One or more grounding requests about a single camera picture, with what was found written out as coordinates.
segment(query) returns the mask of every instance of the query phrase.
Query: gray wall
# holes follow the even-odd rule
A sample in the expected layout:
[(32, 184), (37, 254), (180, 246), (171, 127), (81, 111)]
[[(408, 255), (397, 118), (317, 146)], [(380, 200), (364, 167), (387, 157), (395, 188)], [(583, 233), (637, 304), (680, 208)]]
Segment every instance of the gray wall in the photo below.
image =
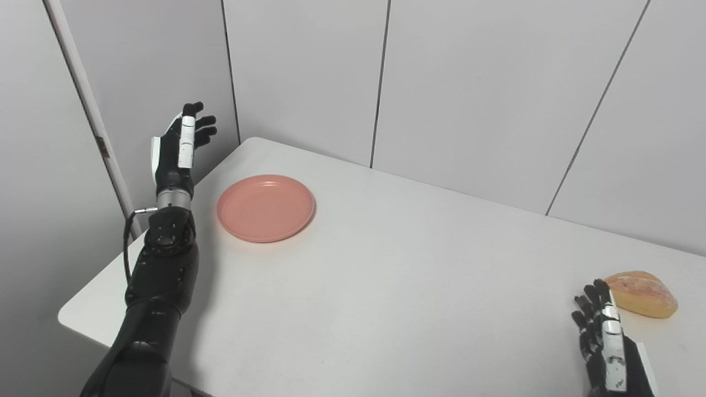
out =
[(202, 100), (218, 118), (216, 144), (199, 150), (200, 180), (238, 145), (219, 0), (49, 0), (62, 8), (133, 207), (155, 201), (150, 138), (164, 133), (185, 102)]
[(104, 349), (56, 314), (124, 219), (41, 1), (0, 2), (0, 51), (0, 390), (77, 396)]

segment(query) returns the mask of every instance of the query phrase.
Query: pink plate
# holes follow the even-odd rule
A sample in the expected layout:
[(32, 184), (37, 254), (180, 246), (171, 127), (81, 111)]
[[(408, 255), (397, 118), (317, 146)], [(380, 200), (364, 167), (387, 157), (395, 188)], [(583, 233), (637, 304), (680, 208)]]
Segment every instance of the pink plate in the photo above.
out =
[(301, 182), (282, 175), (256, 175), (221, 194), (218, 220), (235, 237), (275, 242), (300, 231), (311, 219), (314, 200)]

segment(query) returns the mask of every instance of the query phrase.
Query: door hinge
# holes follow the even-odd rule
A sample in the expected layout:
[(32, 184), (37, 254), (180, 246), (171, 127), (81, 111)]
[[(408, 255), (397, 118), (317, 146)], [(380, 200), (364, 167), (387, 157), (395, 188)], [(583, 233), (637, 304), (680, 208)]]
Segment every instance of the door hinge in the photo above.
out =
[(100, 150), (100, 155), (104, 158), (110, 158), (108, 153), (108, 147), (105, 145), (105, 140), (99, 136), (95, 137), (95, 142), (98, 144), (98, 150)]

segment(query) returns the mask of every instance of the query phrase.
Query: black cable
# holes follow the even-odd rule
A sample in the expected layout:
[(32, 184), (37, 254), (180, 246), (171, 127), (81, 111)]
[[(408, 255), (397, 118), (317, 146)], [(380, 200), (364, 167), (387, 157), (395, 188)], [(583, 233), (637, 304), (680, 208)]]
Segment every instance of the black cable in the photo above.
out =
[(125, 279), (130, 283), (130, 261), (128, 259), (128, 238), (130, 237), (130, 229), (132, 229), (132, 222), (137, 215), (137, 212), (133, 211), (127, 219), (125, 219), (125, 230), (123, 230), (123, 266), (125, 267)]

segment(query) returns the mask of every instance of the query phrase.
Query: robotic forearm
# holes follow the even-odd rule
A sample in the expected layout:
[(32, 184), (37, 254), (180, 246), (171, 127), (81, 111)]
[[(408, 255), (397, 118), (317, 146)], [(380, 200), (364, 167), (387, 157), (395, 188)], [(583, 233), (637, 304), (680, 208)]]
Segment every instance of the robotic forearm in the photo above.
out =
[(215, 117), (195, 121), (202, 109), (200, 102), (184, 105), (183, 115), (152, 142), (157, 211), (150, 216), (145, 245), (128, 276), (123, 324), (82, 397), (169, 397), (169, 358), (198, 272), (191, 215), (193, 149), (216, 133)]

